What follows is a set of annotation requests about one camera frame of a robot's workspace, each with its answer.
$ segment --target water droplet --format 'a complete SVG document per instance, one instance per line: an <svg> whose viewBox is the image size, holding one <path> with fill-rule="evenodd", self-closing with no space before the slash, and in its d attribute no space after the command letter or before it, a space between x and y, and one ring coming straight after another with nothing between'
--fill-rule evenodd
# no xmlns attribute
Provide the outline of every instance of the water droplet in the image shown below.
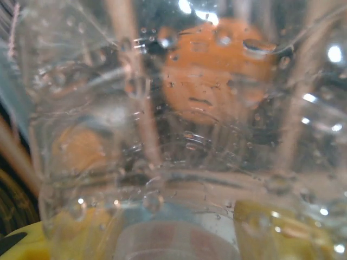
<svg viewBox="0 0 347 260"><path fill-rule="evenodd" d="M258 114L258 113L256 113L255 115L254 115L254 119L256 120L256 121L259 121L261 118L260 118L260 115Z"/></svg>
<svg viewBox="0 0 347 260"><path fill-rule="evenodd" d="M274 193L279 196L289 193L292 188L290 181L280 175L270 177L265 181L264 185L269 193Z"/></svg>
<svg viewBox="0 0 347 260"><path fill-rule="evenodd" d="M226 201L225 206L226 208L231 209L233 207L233 203L231 201Z"/></svg>
<svg viewBox="0 0 347 260"><path fill-rule="evenodd" d="M81 34L84 34L85 31L86 31L86 25L84 23L79 23L78 24L78 31L81 33Z"/></svg>
<svg viewBox="0 0 347 260"><path fill-rule="evenodd" d="M310 204L313 204L316 199L315 194L306 188L300 191L300 196L304 202L307 202Z"/></svg>
<svg viewBox="0 0 347 260"><path fill-rule="evenodd" d="M100 224L100 225L99 225L99 229L100 229L101 231L106 230L106 224Z"/></svg>
<svg viewBox="0 0 347 260"><path fill-rule="evenodd" d="M184 131L183 135L185 138L193 138L194 137L194 133L191 131Z"/></svg>
<svg viewBox="0 0 347 260"><path fill-rule="evenodd" d="M75 23L75 17L70 16L69 18L66 19L66 23L67 23L67 25L70 26L70 27L73 26L74 23Z"/></svg>
<svg viewBox="0 0 347 260"><path fill-rule="evenodd" d="M69 214L75 221L82 221L86 214L87 204L83 198L79 198L70 203Z"/></svg>
<svg viewBox="0 0 347 260"><path fill-rule="evenodd" d="M122 51L131 51L132 44L128 38L124 38L120 43L120 48Z"/></svg>
<svg viewBox="0 0 347 260"><path fill-rule="evenodd" d="M255 40L255 39L246 39L243 41L243 47L249 51L259 53L259 54L269 54L276 49L276 44Z"/></svg>
<svg viewBox="0 0 347 260"><path fill-rule="evenodd" d="M170 59L172 59L173 61L178 61L178 55L177 54L171 54Z"/></svg>
<svg viewBox="0 0 347 260"><path fill-rule="evenodd" d="M218 45L228 46L232 42L232 32L224 27L218 27L214 32L214 39Z"/></svg>
<svg viewBox="0 0 347 260"><path fill-rule="evenodd" d="M142 99L148 95L149 88L149 79L146 79L145 77L137 77L129 80L126 91L129 97L134 99Z"/></svg>
<svg viewBox="0 0 347 260"><path fill-rule="evenodd" d="M192 150L192 151L195 151L197 149L196 145L192 144L190 142L185 145L185 148Z"/></svg>
<svg viewBox="0 0 347 260"><path fill-rule="evenodd" d="M164 203L164 198L158 192L148 192L143 197L143 206L152 214L160 211Z"/></svg>
<svg viewBox="0 0 347 260"><path fill-rule="evenodd" d="M248 215L246 221L242 223L242 226L246 232L252 237L256 238L264 236L267 233L270 225L271 224L267 216L256 213Z"/></svg>
<svg viewBox="0 0 347 260"><path fill-rule="evenodd" d="M289 58L289 57L282 57L282 58L280 59L280 62L279 62L279 64L278 64L278 67L279 67L280 69L286 69L286 68L288 67L290 61L291 61L291 58Z"/></svg>
<svg viewBox="0 0 347 260"><path fill-rule="evenodd" d="M158 43L162 48L164 49L172 48L176 46L177 41L178 41L178 36L173 29L164 27L160 30L158 34Z"/></svg>

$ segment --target clear plastic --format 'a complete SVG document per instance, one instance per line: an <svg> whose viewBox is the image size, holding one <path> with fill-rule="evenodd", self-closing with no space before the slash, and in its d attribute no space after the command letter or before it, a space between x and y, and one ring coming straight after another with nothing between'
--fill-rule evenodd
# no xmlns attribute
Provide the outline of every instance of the clear plastic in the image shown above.
<svg viewBox="0 0 347 260"><path fill-rule="evenodd" d="M345 259L346 18L328 0L31 0L61 259Z"/></svg>

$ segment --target wooden stick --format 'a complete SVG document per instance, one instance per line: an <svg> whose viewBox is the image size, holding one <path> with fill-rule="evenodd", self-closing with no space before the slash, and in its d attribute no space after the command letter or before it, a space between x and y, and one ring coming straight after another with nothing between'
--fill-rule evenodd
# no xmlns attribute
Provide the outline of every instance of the wooden stick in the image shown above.
<svg viewBox="0 0 347 260"><path fill-rule="evenodd" d="M147 158L154 164L161 164L159 138L155 119L153 117L152 102L148 93L143 93L141 80L138 76L145 75L143 68L142 55L134 48L134 40L138 39L138 27L131 0L106 0L108 11L111 17L114 33L120 39L120 46L123 53L127 56L132 67L132 74L135 79L135 88L141 97L134 99L140 111L138 120L139 133L145 146Z"/></svg>
<svg viewBox="0 0 347 260"><path fill-rule="evenodd" d="M35 174L29 155L16 144L11 129L0 117L0 153L9 162L35 197L38 197L41 181Z"/></svg>
<svg viewBox="0 0 347 260"><path fill-rule="evenodd" d="M339 3L340 1L322 0L317 4L317 1L310 0L306 15L306 26L312 25L316 19L337 7ZM313 77L318 73L323 64L324 55L321 55L321 52L324 50L327 40L326 36L337 19L339 19L339 16L326 21L326 23L322 23L316 30L312 31L297 52L296 65L292 71L288 85L292 86L298 80L299 83L296 84L287 114L282 123L282 128L285 131L281 138L282 144L278 147L279 157L275 163L275 171L288 172L294 161L298 139L300 138L303 126L301 123L304 106L302 97L314 89ZM311 79L306 80L305 78L307 76L310 76Z"/></svg>

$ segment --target orange ball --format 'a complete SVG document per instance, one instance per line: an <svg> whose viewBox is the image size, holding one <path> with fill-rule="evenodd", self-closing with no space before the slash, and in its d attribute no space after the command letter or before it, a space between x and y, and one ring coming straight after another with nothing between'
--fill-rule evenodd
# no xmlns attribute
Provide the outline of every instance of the orange ball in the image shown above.
<svg viewBox="0 0 347 260"><path fill-rule="evenodd" d="M105 165L107 157L103 151L101 137L87 128L67 128L53 143L52 156L63 168L78 172Z"/></svg>
<svg viewBox="0 0 347 260"><path fill-rule="evenodd" d="M186 120L230 122L255 107L272 78L274 58L245 49L246 39L264 40L260 32L237 19L206 22L180 33L163 68L163 93Z"/></svg>

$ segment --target bubble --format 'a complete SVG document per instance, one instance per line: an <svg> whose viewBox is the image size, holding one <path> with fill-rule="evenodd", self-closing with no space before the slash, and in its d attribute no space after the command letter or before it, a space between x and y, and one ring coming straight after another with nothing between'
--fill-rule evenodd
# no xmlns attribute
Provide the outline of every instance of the bubble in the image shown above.
<svg viewBox="0 0 347 260"><path fill-rule="evenodd" d="M177 54L171 54L170 59L172 59L173 61L178 61L178 55Z"/></svg>
<svg viewBox="0 0 347 260"><path fill-rule="evenodd" d="M292 187L287 178L275 175L265 181L265 188L269 193L282 196L289 193Z"/></svg>
<svg viewBox="0 0 347 260"><path fill-rule="evenodd" d="M291 61L291 58L289 58L289 57L282 57L282 58L280 59L280 62L279 62L279 64L278 64L278 67L279 67L280 69L286 69L286 68L288 67L290 61Z"/></svg>
<svg viewBox="0 0 347 260"><path fill-rule="evenodd" d="M197 149L196 145L192 144L190 142L185 145L185 148L192 150L192 151L195 151Z"/></svg>
<svg viewBox="0 0 347 260"><path fill-rule="evenodd" d="M255 53L269 54L275 51L277 45L255 39L246 39L243 41L243 47Z"/></svg>
<svg viewBox="0 0 347 260"><path fill-rule="evenodd" d="M69 214L75 221L82 221L85 218L87 204L83 198L75 199L70 203Z"/></svg>
<svg viewBox="0 0 347 260"><path fill-rule="evenodd" d="M164 49L173 48L178 42L177 33L168 27L164 27L158 34L158 43Z"/></svg>
<svg viewBox="0 0 347 260"><path fill-rule="evenodd" d="M270 220L264 214L249 214L246 221L242 223L245 231L252 237L262 237L270 227Z"/></svg>
<svg viewBox="0 0 347 260"><path fill-rule="evenodd" d="M228 46L232 42L232 33L226 28L219 27L214 32L214 39L218 45Z"/></svg>
<svg viewBox="0 0 347 260"><path fill-rule="evenodd" d="M79 23L78 24L78 31L81 33L81 34L84 34L85 31L86 31L86 25L84 23Z"/></svg>
<svg viewBox="0 0 347 260"><path fill-rule="evenodd" d="M75 17L70 16L69 18L66 19L66 23L67 23L67 25L70 26L70 27L73 26L74 23L75 23Z"/></svg>
<svg viewBox="0 0 347 260"><path fill-rule="evenodd" d="M156 191L148 192L143 197L143 206L152 214L159 212L163 206L163 203L163 196Z"/></svg>

